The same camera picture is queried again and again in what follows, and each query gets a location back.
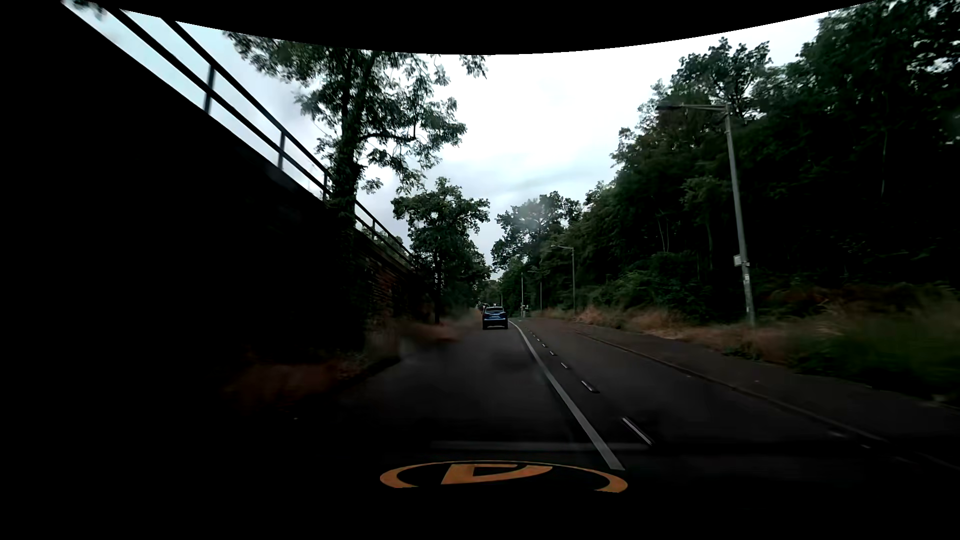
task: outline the bridge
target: bridge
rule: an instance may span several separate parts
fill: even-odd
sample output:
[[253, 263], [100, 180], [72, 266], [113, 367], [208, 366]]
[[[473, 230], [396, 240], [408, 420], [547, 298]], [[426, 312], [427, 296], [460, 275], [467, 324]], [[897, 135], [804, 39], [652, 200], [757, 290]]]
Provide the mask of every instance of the bridge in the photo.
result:
[[[60, 127], [60, 171], [72, 180], [60, 211], [71, 225], [56, 241], [77, 305], [122, 314], [111, 324], [124, 347], [175, 336], [178, 356], [202, 355], [204, 344], [283, 341], [335, 317], [337, 307], [325, 303], [338, 286], [324, 256], [334, 227], [327, 167], [176, 21], [164, 20], [208, 63], [205, 80], [127, 14], [108, 12], [205, 98], [192, 103], [69, 8], [56, 15], [68, 48], [54, 69], [74, 89], [62, 97]], [[275, 126], [279, 139], [218, 92], [220, 81]], [[211, 116], [214, 103], [276, 158]], [[291, 147], [306, 158], [292, 156]], [[428, 279], [368, 209], [357, 202], [356, 211], [356, 244], [375, 301], [371, 324], [416, 313], [432, 292]]]

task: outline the asphalt road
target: asphalt road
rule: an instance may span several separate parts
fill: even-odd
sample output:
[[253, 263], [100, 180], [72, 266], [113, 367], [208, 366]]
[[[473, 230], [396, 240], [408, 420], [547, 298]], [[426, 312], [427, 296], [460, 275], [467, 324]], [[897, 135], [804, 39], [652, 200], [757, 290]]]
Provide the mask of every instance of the asphalt road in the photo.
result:
[[943, 481], [574, 332], [530, 319], [479, 327], [302, 407], [271, 438], [286, 455], [275, 474], [368, 493], [605, 490], [775, 504], [928, 493]]

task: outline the street lamp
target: street lamp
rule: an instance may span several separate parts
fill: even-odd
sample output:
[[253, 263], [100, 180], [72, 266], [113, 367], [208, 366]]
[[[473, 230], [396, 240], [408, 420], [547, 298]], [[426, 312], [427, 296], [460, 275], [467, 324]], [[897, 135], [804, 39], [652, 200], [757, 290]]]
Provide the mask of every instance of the street lamp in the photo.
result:
[[557, 244], [551, 244], [551, 248], [561, 248], [565, 250], [570, 250], [570, 271], [573, 275], [573, 314], [577, 314], [577, 268], [574, 266], [574, 256], [575, 253], [573, 248], [569, 246], [558, 246]]
[[740, 266], [740, 269], [743, 272], [743, 292], [747, 298], [747, 318], [750, 320], [751, 326], [756, 326], [754, 293], [750, 285], [750, 262], [747, 259], [747, 239], [743, 235], [743, 215], [740, 213], [740, 187], [736, 181], [736, 160], [733, 156], [733, 133], [731, 132], [730, 127], [730, 104], [687, 105], [681, 103], [679, 105], [662, 104], [657, 106], [657, 111], [660, 112], [678, 109], [713, 110], [715, 112], [723, 112], [724, 114], [724, 120], [727, 128], [727, 152], [730, 155], [730, 177], [733, 181], [733, 210], [736, 214], [736, 235], [737, 240], [740, 243], [740, 255], [739, 257], [734, 258], [734, 264]]

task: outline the railing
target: railing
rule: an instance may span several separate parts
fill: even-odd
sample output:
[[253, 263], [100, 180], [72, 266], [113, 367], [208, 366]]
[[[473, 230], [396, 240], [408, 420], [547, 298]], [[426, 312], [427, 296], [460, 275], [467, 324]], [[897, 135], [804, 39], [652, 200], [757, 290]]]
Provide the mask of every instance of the railing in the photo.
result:
[[[290, 163], [293, 164], [301, 173], [303, 173], [303, 175], [306, 176], [306, 178], [309, 179], [310, 182], [312, 182], [313, 184], [315, 184], [317, 187], [321, 189], [321, 191], [323, 192], [322, 200], [323, 201], [328, 200], [329, 196], [332, 194], [327, 185], [328, 179], [333, 176], [332, 174], [330, 174], [330, 171], [322, 163], [320, 163], [320, 161], [317, 160], [317, 158], [314, 157], [314, 155], [310, 151], [308, 151], [293, 135], [291, 135], [291, 133], [286, 128], [284, 128], [283, 125], [280, 124], [279, 121], [277, 121], [276, 118], [274, 118], [274, 116], [270, 114], [260, 104], [260, 102], [257, 101], [256, 98], [252, 96], [252, 94], [250, 94], [245, 88], [243, 88], [240, 85], [240, 83], [232, 75], [230, 75], [229, 72], [227, 72], [227, 70], [224, 69], [222, 65], [220, 65], [219, 62], [214, 60], [213, 57], [210, 56], [209, 53], [207, 53], [203, 49], [203, 47], [200, 46], [200, 43], [198, 43], [196, 39], [194, 39], [192, 36], [187, 34], [186, 30], [184, 30], [183, 27], [181, 27], [181, 25], [177, 21], [172, 19], [167, 19], [167, 18], [160, 19], [167, 26], [169, 26], [175, 33], [177, 33], [177, 35], [180, 36], [188, 45], [190, 45], [190, 47], [194, 51], [196, 51], [197, 54], [199, 54], [201, 58], [203, 58], [206, 61], [206, 63], [209, 65], [206, 81], [204, 81], [203, 79], [198, 77], [196, 74], [194, 74], [193, 71], [190, 68], [188, 68], [177, 57], [175, 57], [173, 53], [168, 51], [163, 45], [161, 45], [156, 39], [154, 39], [147, 31], [145, 31], [140, 25], [136, 24], [132, 19], [130, 19], [130, 17], [126, 13], [124, 13], [121, 10], [117, 10], [115, 8], [104, 7], [104, 10], [110, 13], [111, 15], [113, 15], [114, 17], [116, 17], [117, 20], [123, 23], [123, 25], [126, 26], [128, 29], [130, 29], [131, 32], [136, 34], [136, 36], [142, 39], [146, 44], [150, 45], [150, 47], [153, 48], [158, 54], [160, 54], [165, 60], [167, 60], [174, 67], [176, 67], [176, 69], [178, 69], [180, 73], [185, 75], [187, 79], [189, 79], [193, 84], [197, 85], [201, 90], [204, 91], [204, 94], [205, 94], [204, 112], [206, 112], [207, 114], [210, 114], [210, 107], [212, 105], [211, 100], [219, 103], [225, 110], [227, 110], [230, 114], [232, 114], [244, 126], [250, 129], [251, 132], [259, 136], [261, 139], [263, 139], [264, 142], [270, 145], [271, 148], [277, 151], [277, 155], [276, 155], [277, 168], [279, 168], [280, 170], [283, 170], [284, 159], [290, 161]], [[233, 85], [233, 87], [236, 88], [238, 92], [240, 92], [240, 95], [246, 98], [247, 101], [249, 101], [257, 110], [260, 111], [260, 113], [262, 113], [268, 120], [270, 120], [270, 122], [274, 124], [274, 126], [276, 126], [277, 129], [280, 130], [279, 144], [272, 141], [268, 136], [264, 135], [264, 133], [260, 131], [256, 126], [254, 126], [249, 119], [244, 117], [243, 114], [240, 113], [240, 111], [238, 111], [233, 105], [228, 103], [223, 96], [221, 96], [219, 93], [217, 93], [213, 89], [213, 84], [216, 79], [216, 75], [218, 73], [220, 74], [221, 77], [227, 80], [228, 83]], [[307, 156], [307, 158], [310, 159], [310, 161], [313, 162], [314, 165], [316, 165], [321, 171], [324, 172], [323, 183], [317, 180], [312, 174], [310, 174], [310, 172], [307, 169], [305, 169], [302, 165], [297, 163], [293, 158], [290, 157], [289, 154], [287, 154], [283, 150], [283, 147], [287, 140], [293, 143], [294, 146], [296, 146], [301, 152], [303, 152], [303, 154]], [[360, 201], [354, 200], [354, 204], [356, 205], [357, 208], [363, 210], [371, 219], [371, 223], [368, 224], [363, 219], [361, 219], [359, 215], [354, 214], [354, 217], [356, 218], [357, 222], [359, 222], [358, 223], [358, 225], [360, 226], [359, 229], [361, 231], [363, 231], [364, 229], [369, 230], [374, 237], [380, 239], [380, 241], [383, 242], [383, 245], [385, 247], [392, 249], [399, 256], [401, 261], [405, 262], [410, 268], [414, 268], [415, 266], [414, 257], [413, 257], [413, 254], [410, 253], [410, 250], [408, 250], [403, 245], [399, 245], [399, 247], [403, 250], [403, 252], [397, 249], [395, 246], [396, 242], [391, 241], [394, 238], [396, 238], [396, 236], [393, 236], [392, 234], [390, 234], [387, 228], [384, 227], [379, 220], [373, 217], [373, 214], [371, 214], [369, 210], [367, 210], [362, 204], [360, 204]], [[380, 230], [387, 235], [386, 238], [384, 238], [382, 235], [380, 235], [380, 233], [377, 232], [376, 230], [377, 226], [379, 226]]]

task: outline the sky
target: sky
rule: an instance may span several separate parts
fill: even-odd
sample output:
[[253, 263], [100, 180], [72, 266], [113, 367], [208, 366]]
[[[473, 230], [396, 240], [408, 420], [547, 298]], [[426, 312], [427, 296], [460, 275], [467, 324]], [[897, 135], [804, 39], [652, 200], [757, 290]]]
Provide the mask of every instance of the sky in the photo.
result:
[[[122, 23], [110, 15], [98, 20], [93, 12], [76, 13], [197, 107], [203, 106], [203, 91]], [[140, 13], [128, 15], [206, 80], [206, 62], [163, 21]], [[468, 76], [455, 56], [441, 57], [439, 63], [451, 83], [437, 88], [434, 99], [456, 98], [456, 117], [467, 125], [467, 133], [458, 147], [443, 148], [443, 161], [426, 173], [427, 187], [443, 176], [459, 185], [465, 197], [490, 201], [491, 220], [482, 224], [480, 234], [473, 238], [490, 263], [493, 243], [502, 235], [495, 222], [497, 214], [555, 190], [583, 202], [597, 182], [612, 180], [615, 169], [610, 154], [616, 150], [617, 133], [620, 128], [633, 128], [638, 120], [637, 107], [652, 96], [650, 86], [658, 79], [669, 81], [680, 67], [680, 58], [704, 54], [720, 37], [726, 37], [734, 49], [739, 43], [754, 48], [769, 41], [774, 65], [784, 64], [793, 61], [803, 44], [816, 37], [817, 21], [825, 15], [634, 47], [493, 56], [487, 60], [486, 79]], [[313, 149], [322, 132], [313, 120], [300, 114], [300, 106], [294, 103], [296, 86], [257, 73], [243, 61], [223, 35], [222, 31], [232, 29], [181, 26], [307, 150]], [[225, 80], [215, 81], [214, 89], [264, 134], [279, 141], [279, 130]], [[216, 102], [211, 115], [263, 156], [276, 161], [275, 150]], [[148, 129], [149, 117], [144, 118], [143, 125]], [[286, 144], [284, 150], [323, 179], [317, 167], [292, 144]], [[312, 192], [320, 193], [295, 167], [285, 163], [283, 170]], [[358, 200], [409, 247], [406, 223], [393, 219], [395, 175], [370, 168], [367, 176], [380, 178], [383, 187], [372, 195], [361, 191]], [[229, 189], [228, 182], [224, 182], [224, 189]]]

